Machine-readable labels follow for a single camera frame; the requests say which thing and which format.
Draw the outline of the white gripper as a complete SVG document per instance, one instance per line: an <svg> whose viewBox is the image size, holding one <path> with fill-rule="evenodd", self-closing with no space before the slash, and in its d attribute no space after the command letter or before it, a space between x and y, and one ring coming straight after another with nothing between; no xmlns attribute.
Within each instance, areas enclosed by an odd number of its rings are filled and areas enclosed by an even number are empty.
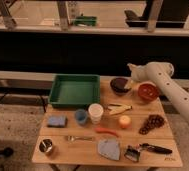
<svg viewBox="0 0 189 171"><path fill-rule="evenodd" d="M143 82L148 80L148 76L145 71L145 67L142 65L135 65L128 63L127 66L131 71L131 79L135 82Z"/></svg>

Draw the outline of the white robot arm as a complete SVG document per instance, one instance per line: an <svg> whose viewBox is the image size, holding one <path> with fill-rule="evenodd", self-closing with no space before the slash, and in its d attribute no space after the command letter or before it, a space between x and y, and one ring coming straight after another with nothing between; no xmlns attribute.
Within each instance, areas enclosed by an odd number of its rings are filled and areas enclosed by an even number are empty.
<svg viewBox="0 0 189 171"><path fill-rule="evenodd" d="M171 79L174 73L171 63L149 62L145 65L128 63L127 66L134 82L153 82L189 124L189 93Z"/></svg>

